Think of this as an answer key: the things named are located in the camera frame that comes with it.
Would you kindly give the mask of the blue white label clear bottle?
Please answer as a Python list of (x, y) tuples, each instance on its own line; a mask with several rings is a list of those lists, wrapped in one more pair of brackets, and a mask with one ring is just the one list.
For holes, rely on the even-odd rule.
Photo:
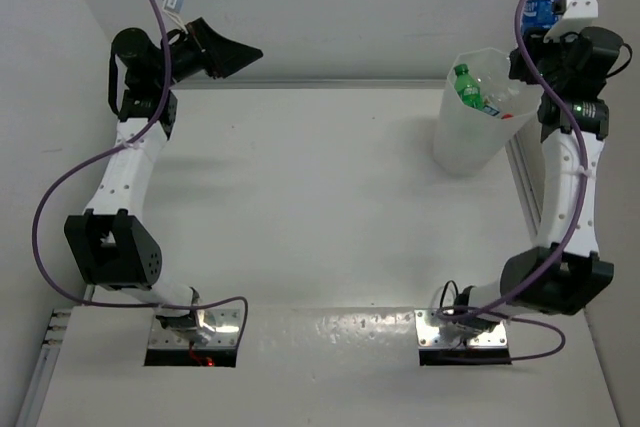
[(513, 116), (521, 89), (512, 85), (488, 86), (483, 92), (484, 104), (498, 111), (499, 117)]

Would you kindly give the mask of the blue label small bottle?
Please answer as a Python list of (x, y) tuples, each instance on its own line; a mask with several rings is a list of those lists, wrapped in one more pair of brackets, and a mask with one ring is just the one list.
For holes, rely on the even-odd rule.
[(525, 0), (520, 19), (520, 33), (525, 37), (528, 31), (548, 30), (560, 17), (563, 0)]

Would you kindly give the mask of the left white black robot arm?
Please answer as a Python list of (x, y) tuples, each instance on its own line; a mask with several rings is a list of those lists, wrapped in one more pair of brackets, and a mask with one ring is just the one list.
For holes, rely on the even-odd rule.
[(209, 325), (205, 311), (195, 308), (199, 294), (167, 279), (161, 248), (142, 221), (154, 165), (177, 117), (171, 88), (200, 72), (227, 78), (263, 53), (223, 37), (202, 18), (167, 38), (168, 46), (159, 47), (131, 27), (113, 39), (108, 102), (117, 117), (117, 151), (84, 212), (66, 219), (64, 233), (87, 284), (150, 304), (163, 328), (188, 334)]

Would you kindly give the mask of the clear unlabelled plastic bottle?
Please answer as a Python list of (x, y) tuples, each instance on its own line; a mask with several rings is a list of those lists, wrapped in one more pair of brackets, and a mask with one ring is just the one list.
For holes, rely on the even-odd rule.
[(474, 77), (479, 82), (485, 96), (507, 99), (512, 95), (509, 62), (505, 57), (486, 58), (481, 60), (474, 70)]

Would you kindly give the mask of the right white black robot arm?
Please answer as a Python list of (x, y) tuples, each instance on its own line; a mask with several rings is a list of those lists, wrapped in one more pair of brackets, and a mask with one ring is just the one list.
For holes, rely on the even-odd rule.
[(507, 260), (498, 281), (469, 286), (441, 318), (476, 331), (524, 313), (574, 315), (607, 288), (614, 266), (595, 233), (597, 168), (609, 134), (599, 97), (626, 44), (589, 26), (546, 39), (532, 28), (509, 54), (509, 77), (544, 91), (537, 118), (544, 157), (544, 199), (531, 249)]

